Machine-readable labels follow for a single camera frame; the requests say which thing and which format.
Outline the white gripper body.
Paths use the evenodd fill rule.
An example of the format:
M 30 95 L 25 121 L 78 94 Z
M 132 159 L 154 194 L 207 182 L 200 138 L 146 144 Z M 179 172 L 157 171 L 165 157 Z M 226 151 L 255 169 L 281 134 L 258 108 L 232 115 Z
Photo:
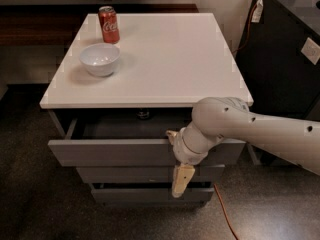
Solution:
M 193 123 L 172 133 L 174 155 L 178 161 L 187 165 L 199 164 L 209 150 L 223 140 L 222 136 L 205 135 Z

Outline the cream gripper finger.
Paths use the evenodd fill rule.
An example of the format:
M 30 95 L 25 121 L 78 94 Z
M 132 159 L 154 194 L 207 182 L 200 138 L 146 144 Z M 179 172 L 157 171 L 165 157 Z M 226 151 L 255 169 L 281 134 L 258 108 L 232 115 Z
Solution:
M 173 131 L 173 130 L 167 130 L 166 131 L 166 135 L 168 137 L 168 140 L 170 142 L 171 145 L 173 145 L 176 141 L 176 137 L 178 135 L 177 131 Z
M 195 173 L 193 165 L 180 164 L 176 165 L 173 170 L 172 196 L 180 198 Z

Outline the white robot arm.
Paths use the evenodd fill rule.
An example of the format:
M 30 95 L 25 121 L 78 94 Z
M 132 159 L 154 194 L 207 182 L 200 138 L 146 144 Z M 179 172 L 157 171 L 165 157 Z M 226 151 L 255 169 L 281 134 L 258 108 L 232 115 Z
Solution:
M 305 170 L 320 174 L 320 123 L 253 113 L 238 98 L 207 97 L 194 104 L 191 122 L 167 132 L 179 164 L 172 196 L 181 197 L 194 166 L 225 139 L 247 142 Z

